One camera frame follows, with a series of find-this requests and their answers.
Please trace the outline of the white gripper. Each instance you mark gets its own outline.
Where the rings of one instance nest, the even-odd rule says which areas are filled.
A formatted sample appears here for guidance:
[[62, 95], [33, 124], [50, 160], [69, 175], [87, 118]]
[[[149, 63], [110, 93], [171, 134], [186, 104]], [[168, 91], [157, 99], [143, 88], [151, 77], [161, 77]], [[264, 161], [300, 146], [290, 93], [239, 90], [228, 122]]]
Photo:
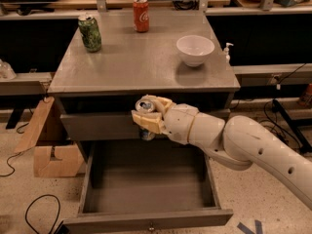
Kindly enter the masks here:
[[154, 134], [164, 134], [171, 140], [180, 144], [188, 143], [188, 136], [195, 119], [199, 113], [197, 107], [188, 104], [177, 104], [166, 97], [152, 95], [143, 96], [155, 105], [153, 113], [142, 113], [133, 110], [133, 121]]

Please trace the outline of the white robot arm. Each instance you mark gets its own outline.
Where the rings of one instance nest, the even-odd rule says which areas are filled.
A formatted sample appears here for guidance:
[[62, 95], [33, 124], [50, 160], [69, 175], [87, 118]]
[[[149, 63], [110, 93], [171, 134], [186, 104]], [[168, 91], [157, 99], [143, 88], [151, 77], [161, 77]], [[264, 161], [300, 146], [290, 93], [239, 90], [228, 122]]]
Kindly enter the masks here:
[[188, 104], [146, 95], [136, 102], [133, 121], [147, 131], [191, 144], [232, 170], [257, 164], [312, 209], [312, 162], [293, 151], [255, 120], [214, 117]]

